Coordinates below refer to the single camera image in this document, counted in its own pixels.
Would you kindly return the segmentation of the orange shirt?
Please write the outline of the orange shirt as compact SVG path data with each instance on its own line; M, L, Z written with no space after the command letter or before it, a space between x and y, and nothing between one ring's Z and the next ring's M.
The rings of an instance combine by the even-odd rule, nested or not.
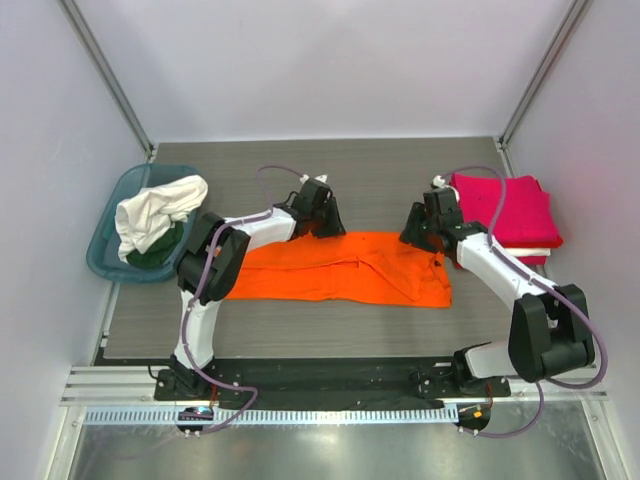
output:
M445 259L387 232L307 235L249 252L233 300L347 300L372 305L449 308Z

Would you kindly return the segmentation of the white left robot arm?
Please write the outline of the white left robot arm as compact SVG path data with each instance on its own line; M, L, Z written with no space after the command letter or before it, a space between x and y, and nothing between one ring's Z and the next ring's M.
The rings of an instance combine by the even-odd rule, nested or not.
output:
M258 248L346 233L325 175L301 178L301 188L268 210L238 218L201 217L178 262L182 300L179 340L169 367L159 373L158 398L205 397L212 387L206 370L214 360L213 336L222 301L234 288L246 255Z

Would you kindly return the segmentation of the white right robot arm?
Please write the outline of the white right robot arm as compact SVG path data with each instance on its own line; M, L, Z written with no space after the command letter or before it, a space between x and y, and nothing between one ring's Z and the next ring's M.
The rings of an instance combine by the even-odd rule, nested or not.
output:
M540 276L510 255L484 225L465 221L453 189L426 191L412 205L400 240L471 272L511 314L507 342L455 352L450 375L458 393L474 395L487 379L504 376L529 383L550 380L594 362L584 292Z

